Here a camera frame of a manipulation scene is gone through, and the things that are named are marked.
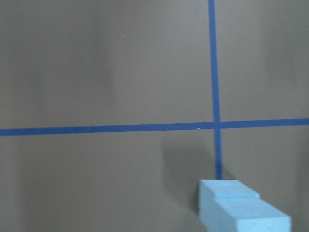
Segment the light blue foam block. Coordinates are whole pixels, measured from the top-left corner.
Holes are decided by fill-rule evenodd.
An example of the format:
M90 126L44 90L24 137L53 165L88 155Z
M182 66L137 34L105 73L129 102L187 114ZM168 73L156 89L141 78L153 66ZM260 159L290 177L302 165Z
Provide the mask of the light blue foam block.
M200 180L198 186L198 210L206 208L216 199L260 198L260 194L238 180Z
M200 219L210 232L290 232L290 216L260 198L216 199L202 206Z

